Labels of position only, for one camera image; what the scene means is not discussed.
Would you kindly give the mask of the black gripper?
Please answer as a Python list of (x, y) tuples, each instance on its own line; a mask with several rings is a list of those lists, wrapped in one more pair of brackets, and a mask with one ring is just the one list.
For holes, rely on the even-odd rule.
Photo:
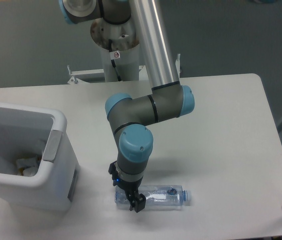
[(119, 173), (116, 168), (116, 161), (112, 162), (109, 165), (108, 173), (111, 175), (112, 184), (114, 187), (118, 187), (125, 192), (127, 195), (128, 201), (130, 203), (129, 210), (139, 213), (146, 206), (146, 197), (139, 193), (139, 186), (143, 178), (141, 177), (138, 180), (126, 181), (119, 176)]

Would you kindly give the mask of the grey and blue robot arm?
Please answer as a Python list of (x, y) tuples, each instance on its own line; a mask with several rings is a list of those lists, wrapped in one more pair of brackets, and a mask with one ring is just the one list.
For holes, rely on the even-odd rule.
[(156, 0), (61, 0), (59, 7), (70, 24), (92, 21), (91, 37), (106, 51), (115, 81), (122, 81), (127, 71), (119, 62), (123, 53), (142, 48), (152, 93), (139, 98), (117, 93), (105, 103), (118, 150), (108, 172), (130, 209), (140, 212), (146, 197), (138, 189), (154, 145), (148, 126), (187, 115), (195, 107), (191, 88), (180, 84), (160, 5)]

